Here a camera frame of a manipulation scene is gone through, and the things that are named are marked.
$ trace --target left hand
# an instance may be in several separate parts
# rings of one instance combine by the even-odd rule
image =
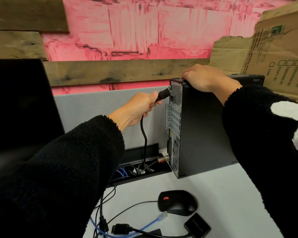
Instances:
[[[123,131],[126,127],[138,124],[142,116],[147,117],[148,112],[152,111],[156,104],[162,104],[161,100],[155,102],[157,97],[157,91],[152,94],[137,93],[128,103],[112,112],[108,117]]]

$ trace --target pink wall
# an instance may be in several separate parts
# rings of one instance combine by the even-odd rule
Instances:
[[[69,35],[43,34],[50,61],[209,58],[222,36],[253,34],[263,11],[292,0],[63,0]],[[167,85],[117,83],[114,89]],[[111,90],[55,87],[54,95]]]

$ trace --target gray partition panel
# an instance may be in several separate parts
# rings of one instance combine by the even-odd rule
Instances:
[[[114,90],[96,93],[67,94],[55,96],[55,102],[61,116],[61,120],[68,132],[77,125],[90,120],[97,115],[108,115],[117,108],[123,106],[136,93],[152,93],[161,91],[167,86],[152,88],[136,88]],[[159,148],[167,147],[166,131],[166,107],[168,99],[163,100],[162,105],[157,105],[149,115],[144,118],[144,130],[148,144],[159,143]],[[128,127],[123,131],[125,148],[135,148],[144,145],[144,138],[140,130],[140,124]]]

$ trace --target black mouse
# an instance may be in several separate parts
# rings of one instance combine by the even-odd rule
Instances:
[[[161,212],[190,216],[197,210],[198,203],[194,196],[185,190],[170,190],[160,193],[158,207]]]

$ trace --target white desk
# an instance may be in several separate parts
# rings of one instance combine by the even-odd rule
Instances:
[[[177,179],[173,172],[119,185],[116,195],[103,205],[107,221],[129,206],[147,200],[157,200],[160,192],[183,189],[193,194],[199,203],[197,212],[211,226],[207,238],[282,238],[278,227],[264,208],[261,196],[239,164]],[[141,228],[159,215],[157,204],[135,206],[109,224],[127,223]],[[185,216],[168,214],[146,231],[160,228],[164,236],[187,234]],[[89,221],[83,238],[93,236]]]

